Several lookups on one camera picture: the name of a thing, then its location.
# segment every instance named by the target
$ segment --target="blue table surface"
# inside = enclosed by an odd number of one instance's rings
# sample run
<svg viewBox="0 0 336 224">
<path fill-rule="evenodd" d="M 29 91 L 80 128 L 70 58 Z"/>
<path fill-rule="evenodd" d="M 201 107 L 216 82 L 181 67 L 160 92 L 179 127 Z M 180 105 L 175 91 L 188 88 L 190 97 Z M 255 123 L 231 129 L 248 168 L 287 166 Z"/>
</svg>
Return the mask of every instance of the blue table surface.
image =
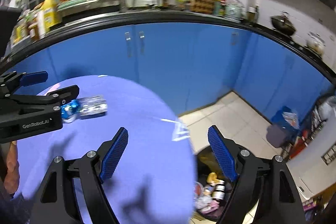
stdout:
<svg viewBox="0 0 336 224">
<path fill-rule="evenodd" d="M 113 177 L 103 184 L 120 224 L 187 223 L 193 212 L 196 163 L 189 133 L 172 110 L 147 88 L 113 76 L 68 79 L 40 95 L 75 84 L 79 98 L 103 95 L 107 115 L 78 119 L 60 130 L 19 140 L 20 185 L 14 198 L 32 199 L 55 156 L 80 158 L 125 127 L 128 145 Z M 75 189 L 83 222 L 92 223 L 79 179 Z"/>
</svg>

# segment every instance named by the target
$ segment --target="cooking pot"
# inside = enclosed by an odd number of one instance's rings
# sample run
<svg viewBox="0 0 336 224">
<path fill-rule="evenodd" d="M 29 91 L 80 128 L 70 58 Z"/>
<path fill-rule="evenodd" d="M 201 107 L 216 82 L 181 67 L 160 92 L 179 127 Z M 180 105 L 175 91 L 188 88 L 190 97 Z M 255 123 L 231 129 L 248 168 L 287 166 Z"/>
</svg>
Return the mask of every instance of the cooking pot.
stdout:
<svg viewBox="0 0 336 224">
<path fill-rule="evenodd" d="M 226 0 L 225 15 L 232 18 L 240 19 L 244 5 L 240 0 Z"/>
<path fill-rule="evenodd" d="M 319 55 L 324 53 L 325 43 L 322 38 L 313 32 L 308 33 L 309 38 L 307 39 L 307 46 L 317 52 Z"/>
<path fill-rule="evenodd" d="M 296 32 L 296 29 L 288 18 L 289 14 L 285 11 L 282 11 L 281 16 L 271 17 L 272 25 L 275 29 L 282 32 L 283 34 L 292 36 Z"/>
</svg>

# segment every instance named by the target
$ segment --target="person's hand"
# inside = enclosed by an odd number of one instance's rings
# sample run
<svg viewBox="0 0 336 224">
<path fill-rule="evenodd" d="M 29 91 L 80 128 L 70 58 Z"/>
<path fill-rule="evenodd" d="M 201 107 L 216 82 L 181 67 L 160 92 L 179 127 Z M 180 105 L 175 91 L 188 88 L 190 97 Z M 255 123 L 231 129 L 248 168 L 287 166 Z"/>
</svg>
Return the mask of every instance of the person's hand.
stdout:
<svg viewBox="0 0 336 224">
<path fill-rule="evenodd" d="M 19 162 L 17 161 L 17 141 L 11 142 L 6 158 L 7 175 L 3 185 L 8 194 L 14 194 L 19 187 Z"/>
</svg>

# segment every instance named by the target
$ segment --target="dish soap bottle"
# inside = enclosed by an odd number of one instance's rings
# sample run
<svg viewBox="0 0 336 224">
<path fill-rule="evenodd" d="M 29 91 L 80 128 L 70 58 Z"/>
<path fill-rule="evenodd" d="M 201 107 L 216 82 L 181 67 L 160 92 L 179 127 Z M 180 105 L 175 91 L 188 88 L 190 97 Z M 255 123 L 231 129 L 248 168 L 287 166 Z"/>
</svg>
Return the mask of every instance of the dish soap bottle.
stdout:
<svg viewBox="0 0 336 224">
<path fill-rule="evenodd" d="M 56 0 L 44 0 L 41 9 L 44 13 L 44 25 L 46 32 L 50 30 L 50 27 L 62 22 L 61 17 L 57 13 Z"/>
</svg>

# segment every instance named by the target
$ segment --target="blue upper cabinet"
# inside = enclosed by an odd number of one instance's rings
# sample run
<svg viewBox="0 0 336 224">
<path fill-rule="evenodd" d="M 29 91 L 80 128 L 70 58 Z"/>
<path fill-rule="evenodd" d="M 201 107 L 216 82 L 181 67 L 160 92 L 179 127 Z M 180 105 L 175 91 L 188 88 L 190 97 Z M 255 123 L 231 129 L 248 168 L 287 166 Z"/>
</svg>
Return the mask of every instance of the blue upper cabinet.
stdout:
<svg viewBox="0 0 336 224">
<path fill-rule="evenodd" d="M 80 35 L 48 49 L 59 81 L 84 75 L 138 80 L 132 26 Z"/>
<path fill-rule="evenodd" d="M 269 102 L 285 77 L 286 63 L 286 49 L 283 46 L 253 33 L 248 41 L 235 91 L 265 115 Z"/>
<path fill-rule="evenodd" d="M 31 86 L 22 86 L 15 92 L 16 94 L 37 95 L 42 90 L 45 90 L 46 88 L 58 83 L 58 79 L 56 77 L 48 51 L 49 49 L 45 48 L 44 50 L 27 57 L 8 70 L 8 72 L 16 70 L 17 73 L 32 73 L 45 70 L 48 73 L 48 79 L 45 83 Z"/>
<path fill-rule="evenodd" d="M 194 23 L 134 26 L 139 83 L 160 96 L 176 115 L 186 110 Z"/>
<path fill-rule="evenodd" d="M 298 113 L 301 122 L 317 97 L 330 86 L 330 82 L 325 81 L 324 76 L 301 57 L 290 50 L 286 51 L 289 60 L 288 70 L 265 115 L 273 117 L 283 106 L 287 106 Z"/>
<path fill-rule="evenodd" d="M 199 24 L 193 43 L 187 110 L 215 102 L 231 91 L 241 67 L 250 32 Z"/>
</svg>

